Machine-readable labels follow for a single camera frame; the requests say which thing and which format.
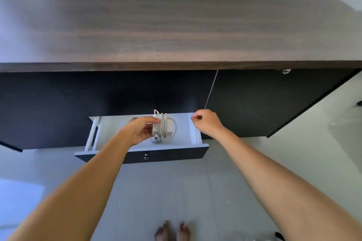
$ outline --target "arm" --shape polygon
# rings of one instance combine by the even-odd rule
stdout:
[[[199,110],[192,121],[215,138],[244,175],[287,241],[362,240],[362,226],[332,199],[226,129],[215,113]]]
[[[128,149],[152,136],[160,120],[131,120],[52,195],[42,201],[9,241],[90,240],[106,207]]]

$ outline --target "bare foot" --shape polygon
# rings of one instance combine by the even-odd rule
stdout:
[[[177,231],[177,241],[190,241],[191,232],[189,228],[185,225],[185,222],[182,221]]]
[[[163,226],[157,229],[155,241],[168,241],[168,228],[168,221],[165,221]]]

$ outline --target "white cable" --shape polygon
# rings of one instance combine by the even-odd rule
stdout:
[[[169,118],[175,123],[175,131],[173,132],[171,138],[174,137],[177,129],[175,120],[172,117],[168,117],[167,113],[159,113],[159,111],[157,111],[156,109],[154,110],[154,113],[155,115],[158,115],[158,118],[161,119],[160,123],[153,125],[155,127],[156,134],[161,138],[167,137],[167,119]]]

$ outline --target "white charger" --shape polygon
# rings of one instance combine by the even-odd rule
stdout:
[[[152,126],[152,136],[166,138],[166,137],[174,137],[176,134],[176,122],[166,113],[159,113],[155,109],[155,114],[153,115],[155,118],[161,119],[160,123],[154,123]]]

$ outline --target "open drawer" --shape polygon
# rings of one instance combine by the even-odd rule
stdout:
[[[202,143],[201,133],[191,121],[193,113],[167,115],[171,116],[176,123],[174,137],[161,139],[158,144],[147,139],[132,146],[124,158],[124,164],[199,159],[204,156],[209,144]],[[90,117],[93,125],[85,149],[82,152],[74,153],[74,155],[88,162],[129,120],[141,116],[152,116],[152,114]]]

